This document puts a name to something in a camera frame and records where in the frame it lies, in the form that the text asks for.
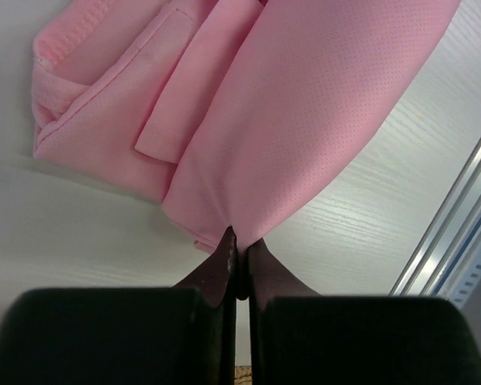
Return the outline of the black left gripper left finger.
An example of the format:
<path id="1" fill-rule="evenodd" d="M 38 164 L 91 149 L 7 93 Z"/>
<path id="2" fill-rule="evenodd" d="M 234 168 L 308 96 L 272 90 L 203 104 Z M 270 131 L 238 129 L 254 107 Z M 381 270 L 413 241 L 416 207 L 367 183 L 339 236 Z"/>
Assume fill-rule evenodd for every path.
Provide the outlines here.
<path id="1" fill-rule="evenodd" d="M 0 384 L 231 384 L 236 236 L 172 287 L 44 288 L 0 322 Z"/>

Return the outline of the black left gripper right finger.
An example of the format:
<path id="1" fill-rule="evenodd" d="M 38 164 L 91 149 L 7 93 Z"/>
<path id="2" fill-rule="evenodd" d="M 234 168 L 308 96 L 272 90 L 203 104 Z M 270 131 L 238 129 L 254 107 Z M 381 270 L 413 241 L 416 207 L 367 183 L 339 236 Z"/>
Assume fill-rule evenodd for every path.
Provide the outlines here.
<path id="1" fill-rule="evenodd" d="M 247 251 L 255 384 L 481 384 L 465 318 L 433 297 L 325 296 Z"/>

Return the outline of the pink t shirt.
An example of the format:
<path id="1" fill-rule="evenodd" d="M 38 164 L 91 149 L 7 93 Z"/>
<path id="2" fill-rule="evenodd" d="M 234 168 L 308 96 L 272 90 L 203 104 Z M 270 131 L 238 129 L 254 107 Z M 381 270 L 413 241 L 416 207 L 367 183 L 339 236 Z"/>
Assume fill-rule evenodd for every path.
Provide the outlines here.
<path id="1" fill-rule="evenodd" d="M 364 148 L 458 5 L 73 1 L 33 43 L 34 156 L 246 249 Z"/>

